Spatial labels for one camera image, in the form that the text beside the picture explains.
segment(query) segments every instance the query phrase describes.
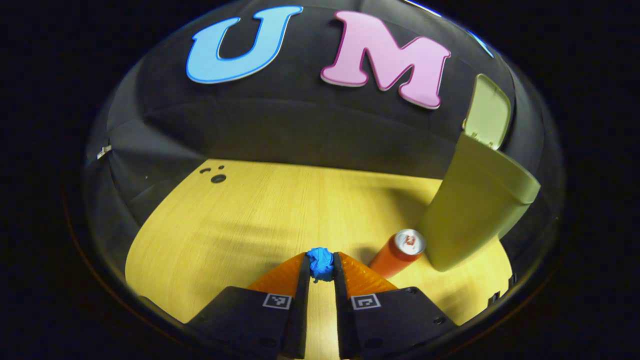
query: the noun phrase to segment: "soda can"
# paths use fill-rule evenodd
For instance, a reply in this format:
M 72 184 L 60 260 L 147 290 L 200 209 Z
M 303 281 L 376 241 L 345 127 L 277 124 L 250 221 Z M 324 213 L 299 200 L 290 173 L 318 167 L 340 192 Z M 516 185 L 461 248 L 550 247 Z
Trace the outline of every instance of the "soda can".
M 388 279 L 418 260 L 425 245 L 424 237 L 416 230 L 400 230 L 382 246 L 369 268 Z

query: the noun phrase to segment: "letter m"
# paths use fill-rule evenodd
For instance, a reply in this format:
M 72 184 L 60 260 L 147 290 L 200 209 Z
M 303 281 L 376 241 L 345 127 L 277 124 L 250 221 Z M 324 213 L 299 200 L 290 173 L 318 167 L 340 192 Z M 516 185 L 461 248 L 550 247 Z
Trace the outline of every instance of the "letter m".
M 333 65 L 320 77 L 341 86 L 363 86 L 369 80 L 362 71 L 364 55 L 369 55 L 378 88 L 386 91 L 410 68 L 411 78 L 399 88 L 403 99 L 427 109 L 440 106 L 440 80 L 444 61 L 451 52 L 437 42 L 417 37 L 400 48 L 382 20 L 358 12 L 340 11 L 344 23 L 342 41 Z

